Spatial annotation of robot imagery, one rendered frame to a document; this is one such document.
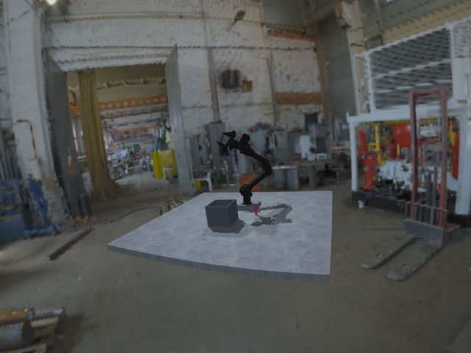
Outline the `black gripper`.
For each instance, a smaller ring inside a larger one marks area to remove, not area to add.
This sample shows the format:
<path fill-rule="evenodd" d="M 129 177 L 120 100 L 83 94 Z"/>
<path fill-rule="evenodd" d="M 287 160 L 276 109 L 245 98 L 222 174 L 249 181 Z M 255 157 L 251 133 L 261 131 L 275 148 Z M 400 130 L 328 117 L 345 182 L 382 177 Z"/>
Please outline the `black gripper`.
<path fill-rule="evenodd" d="M 216 141 L 222 148 L 222 152 L 226 152 L 227 151 L 227 146 L 232 146 L 234 149 L 236 148 L 236 144 L 238 142 L 238 140 L 234 140 L 233 138 L 235 138 L 236 136 L 236 132 L 235 131 L 232 131 L 232 132 L 223 132 L 222 133 L 223 135 L 226 135 L 228 137 L 230 137 L 230 139 L 228 140 L 228 142 L 225 144 L 221 143 L 221 142 L 218 142 Z"/>

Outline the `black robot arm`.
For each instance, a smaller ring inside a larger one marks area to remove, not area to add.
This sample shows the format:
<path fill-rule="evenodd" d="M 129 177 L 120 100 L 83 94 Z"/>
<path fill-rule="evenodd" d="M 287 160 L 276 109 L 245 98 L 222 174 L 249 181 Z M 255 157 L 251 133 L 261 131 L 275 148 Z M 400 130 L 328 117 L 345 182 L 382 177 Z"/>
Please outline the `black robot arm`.
<path fill-rule="evenodd" d="M 239 189 L 240 194 L 244 198 L 244 203 L 243 204 L 247 204 L 247 205 L 252 204 L 252 202 L 251 202 L 251 196 L 252 196 L 251 190 L 252 190 L 252 188 L 255 187 L 263 178 L 265 178 L 267 176 L 270 176 L 273 173 L 273 170 L 272 170 L 272 167 L 271 167 L 269 161 L 266 158 L 264 158 L 264 157 L 260 156 L 259 154 L 255 153 L 254 150 L 251 149 L 250 144 L 248 143 L 249 140 L 250 140 L 249 135 L 243 134 L 241 139 L 240 139 L 241 142 L 237 142 L 235 148 L 240 150 L 240 153 L 243 153 L 244 155 L 253 157 L 256 160 L 262 162 L 262 169 L 263 170 L 249 184 L 243 184 Z M 266 168 L 266 166 L 267 166 L 267 168 Z"/>

